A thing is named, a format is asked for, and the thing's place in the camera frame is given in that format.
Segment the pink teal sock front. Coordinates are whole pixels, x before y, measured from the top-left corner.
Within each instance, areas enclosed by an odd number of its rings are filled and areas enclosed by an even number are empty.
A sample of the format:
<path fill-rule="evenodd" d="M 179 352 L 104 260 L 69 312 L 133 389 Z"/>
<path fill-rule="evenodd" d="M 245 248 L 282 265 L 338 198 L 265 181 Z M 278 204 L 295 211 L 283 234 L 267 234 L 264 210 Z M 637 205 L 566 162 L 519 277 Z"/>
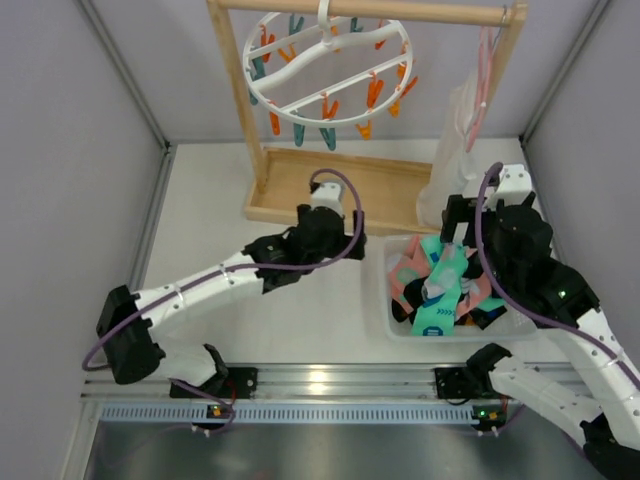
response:
<path fill-rule="evenodd" d="M 405 287 L 416 279 L 426 277 L 431 271 L 421 240 L 420 235 L 414 235 L 396 265 L 387 274 L 391 287 L 391 299 L 398 302 L 407 314 L 410 314 L 414 308 L 405 298 Z"/>

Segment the pink teal sock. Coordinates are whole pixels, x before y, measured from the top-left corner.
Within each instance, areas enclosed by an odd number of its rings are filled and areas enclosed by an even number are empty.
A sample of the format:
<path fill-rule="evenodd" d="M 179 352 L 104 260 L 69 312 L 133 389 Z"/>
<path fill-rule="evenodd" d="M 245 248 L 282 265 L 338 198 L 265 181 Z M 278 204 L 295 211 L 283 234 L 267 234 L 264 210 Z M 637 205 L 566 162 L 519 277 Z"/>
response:
<path fill-rule="evenodd" d="M 485 274 L 475 279 L 461 279 L 461 296 L 456 307 L 456 317 L 460 318 L 475 309 L 490 297 L 492 286 Z"/>
<path fill-rule="evenodd" d="M 431 271 L 421 240 L 420 235 L 414 235 L 396 265 L 387 274 L 391 287 L 391 299 L 398 302 L 407 314 L 410 314 L 414 308 L 405 298 L 405 287 L 416 279 L 426 277 Z"/>

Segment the black sock with grey patch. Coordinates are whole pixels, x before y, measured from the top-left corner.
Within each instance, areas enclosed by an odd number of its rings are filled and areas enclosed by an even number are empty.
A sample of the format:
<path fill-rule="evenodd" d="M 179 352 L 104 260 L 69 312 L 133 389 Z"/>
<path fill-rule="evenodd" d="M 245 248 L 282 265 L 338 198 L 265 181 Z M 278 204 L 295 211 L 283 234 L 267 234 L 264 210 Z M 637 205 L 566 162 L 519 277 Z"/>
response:
<path fill-rule="evenodd" d="M 425 303 L 424 283 L 425 278 L 416 279 L 405 286 L 402 294 L 392 296 L 391 312 L 396 322 L 414 323 L 418 308 Z"/>

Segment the mint green sock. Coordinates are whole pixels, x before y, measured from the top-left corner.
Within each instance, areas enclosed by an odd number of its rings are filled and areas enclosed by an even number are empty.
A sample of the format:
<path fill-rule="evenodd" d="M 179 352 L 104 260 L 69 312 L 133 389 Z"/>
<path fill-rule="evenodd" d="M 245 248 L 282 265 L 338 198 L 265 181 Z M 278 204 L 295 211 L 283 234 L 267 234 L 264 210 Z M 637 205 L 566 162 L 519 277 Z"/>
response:
<path fill-rule="evenodd" d="M 425 235 L 421 238 L 420 245 L 425 254 L 425 258 L 428 262 L 429 268 L 433 270 L 439 262 L 444 250 L 444 246 L 440 241 L 440 237 L 435 234 Z"/>
<path fill-rule="evenodd" d="M 424 281 L 423 303 L 411 328 L 412 336 L 450 336 L 454 331 L 457 306 L 462 295 L 461 280 L 468 260 L 462 245 L 449 243 Z"/>

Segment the orange clothes peg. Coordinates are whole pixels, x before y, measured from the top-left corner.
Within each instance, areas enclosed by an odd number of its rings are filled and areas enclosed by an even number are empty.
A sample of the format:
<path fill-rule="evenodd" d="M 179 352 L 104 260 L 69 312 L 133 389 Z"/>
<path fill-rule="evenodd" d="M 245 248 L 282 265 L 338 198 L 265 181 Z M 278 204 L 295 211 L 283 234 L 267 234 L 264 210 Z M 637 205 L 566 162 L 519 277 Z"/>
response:
<path fill-rule="evenodd" d="M 280 120 L 279 117 L 274 113 L 269 113 L 271 130 L 274 136 L 279 136 L 281 134 Z"/>

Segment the white round clip hanger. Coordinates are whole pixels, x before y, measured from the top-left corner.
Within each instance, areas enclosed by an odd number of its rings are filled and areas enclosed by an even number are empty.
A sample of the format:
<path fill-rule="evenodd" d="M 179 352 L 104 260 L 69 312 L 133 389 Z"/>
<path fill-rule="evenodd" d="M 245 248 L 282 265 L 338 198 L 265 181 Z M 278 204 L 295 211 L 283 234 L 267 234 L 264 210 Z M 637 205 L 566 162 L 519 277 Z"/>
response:
<path fill-rule="evenodd" d="M 417 85 L 413 45 L 397 20 L 269 13 L 249 34 L 242 66 L 251 105 L 296 130 L 356 127 L 400 106 Z"/>

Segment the black white striped sock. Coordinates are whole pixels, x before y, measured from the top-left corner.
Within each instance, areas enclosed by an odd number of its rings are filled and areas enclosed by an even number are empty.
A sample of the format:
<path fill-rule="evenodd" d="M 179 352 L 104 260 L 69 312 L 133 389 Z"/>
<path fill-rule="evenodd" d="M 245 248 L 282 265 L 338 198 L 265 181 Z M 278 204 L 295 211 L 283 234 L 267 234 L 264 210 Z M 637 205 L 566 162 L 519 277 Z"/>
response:
<path fill-rule="evenodd" d="M 507 312 L 504 306 L 497 307 L 493 310 L 484 311 L 482 309 L 471 310 L 463 317 L 463 326 L 475 326 L 480 330 L 485 330 L 496 319 Z"/>

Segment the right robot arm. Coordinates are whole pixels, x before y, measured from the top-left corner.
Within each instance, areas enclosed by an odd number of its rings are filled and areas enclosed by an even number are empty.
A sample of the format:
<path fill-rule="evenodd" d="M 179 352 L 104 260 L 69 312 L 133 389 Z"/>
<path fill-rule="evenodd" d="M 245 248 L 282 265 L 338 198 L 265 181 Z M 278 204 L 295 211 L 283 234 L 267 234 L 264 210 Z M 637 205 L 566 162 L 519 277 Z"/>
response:
<path fill-rule="evenodd" d="M 610 330 L 599 299 L 584 277 L 551 254 L 552 227 L 529 194 L 516 205 L 452 195 L 442 213 L 441 237 L 467 227 L 476 248 L 471 265 L 491 290 L 560 348 L 588 388 L 583 397 L 489 343 L 460 368 L 436 379 L 442 399 L 506 396 L 560 428 L 607 479 L 639 476 L 639 372 Z"/>

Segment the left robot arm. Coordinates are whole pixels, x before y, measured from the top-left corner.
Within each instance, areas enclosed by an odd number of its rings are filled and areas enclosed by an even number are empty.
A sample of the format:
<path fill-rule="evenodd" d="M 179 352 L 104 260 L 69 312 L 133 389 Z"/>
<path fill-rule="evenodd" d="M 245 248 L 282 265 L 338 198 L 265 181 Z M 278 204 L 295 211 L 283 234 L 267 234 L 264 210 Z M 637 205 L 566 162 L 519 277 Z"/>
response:
<path fill-rule="evenodd" d="M 137 292 L 125 285 L 112 289 L 96 333 L 114 381 L 130 385 L 156 374 L 172 382 L 173 398 L 217 395 L 229 376 L 219 351 L 209 343 L 184 346 L 171 330 L 226 304 L 294 284 L 321 264 L 365 255 L 362 211 L 353 213 L 352 234 L 331 208 L 302 204 L 297 215 L 297 225 L 260 237 L 191 277 Z"/>

